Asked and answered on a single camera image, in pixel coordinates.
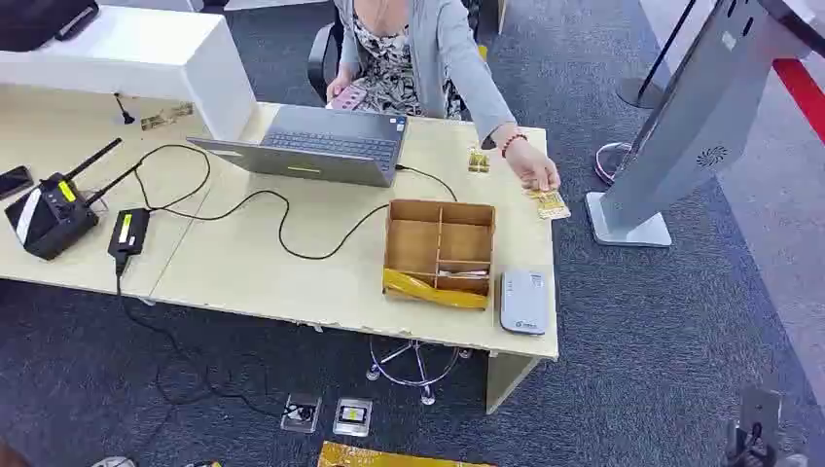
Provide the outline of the person's right hand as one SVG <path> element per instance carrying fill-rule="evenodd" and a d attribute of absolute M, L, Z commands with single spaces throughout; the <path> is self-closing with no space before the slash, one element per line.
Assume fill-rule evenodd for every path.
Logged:
<path fill-rule="evenodd" d="M 348 69 L 341 69 L 337 76 L 326 88 L 326 100 L 331 103 L 352 84 L 352 73 Z"/>

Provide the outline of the person's left hand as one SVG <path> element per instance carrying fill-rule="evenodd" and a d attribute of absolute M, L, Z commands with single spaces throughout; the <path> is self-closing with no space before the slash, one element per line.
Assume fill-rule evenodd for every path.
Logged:
<path fill-rule="evenodd" d="M 507 141 L 503 157 L 524 189 L 551 192 L 560 188 L 560 176 L 554 161 L 522 135 Z"/>

